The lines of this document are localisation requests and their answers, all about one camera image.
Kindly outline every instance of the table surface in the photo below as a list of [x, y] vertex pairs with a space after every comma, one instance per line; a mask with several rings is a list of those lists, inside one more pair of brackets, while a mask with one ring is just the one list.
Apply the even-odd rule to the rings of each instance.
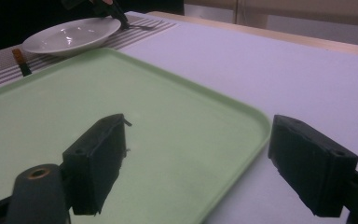
[[[358, 46], [160, 12], [176, 23], [119, 51], [262, 110], [301, 119], [358, 155]], [[315, 217], [263, 150], [206, 223], [345, 223]]]

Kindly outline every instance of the striped placemat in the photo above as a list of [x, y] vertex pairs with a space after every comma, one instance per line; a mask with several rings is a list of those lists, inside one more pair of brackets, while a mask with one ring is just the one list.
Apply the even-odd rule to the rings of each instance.
[[[130, 28], [129, 30], [124, 31], [119, 30], [109, 36], [108, 40], [106, 40], [106, 42], [102, 45], [102, 48], [123, 49], [176, 26], [176, 24], [172, 22], [156, 21], [151, 19], [140, 19], [132, 22], [131, 24], [147, 26], [157, 24], [157, 27], [153, 30], [142, 30], [139, 28]], [[16, 65], [11, 52], [12, 49], [20, 47], [21, 46], [13, 46], [12, 48], [0, 50], [0, 87], [22, 78], [21, 70]], [[62, 57], [39, 55], [27, 52], [23, 52], [23, 55], [27, 59], [27, 63], [32, 72], [44, 69], [65, 60], [65, 58]]]

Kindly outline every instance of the white plate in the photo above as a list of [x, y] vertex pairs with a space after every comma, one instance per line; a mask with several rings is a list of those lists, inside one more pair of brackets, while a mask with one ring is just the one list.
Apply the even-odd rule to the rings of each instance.
[[101, 46], [120, 25], [112, 18], [70, 21], [30, 36], [22, 48], [31, 53], [72, 56]]

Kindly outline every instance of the light green tray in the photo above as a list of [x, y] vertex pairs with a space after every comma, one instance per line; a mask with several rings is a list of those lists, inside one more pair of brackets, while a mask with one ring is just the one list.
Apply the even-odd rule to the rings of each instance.
[[124, 113], [131, 149], [103, 211], [73, 223], [200, 223], [269, 139], [260, 111], [111, 49], [0, 89], [0, 199], [15, 177]]

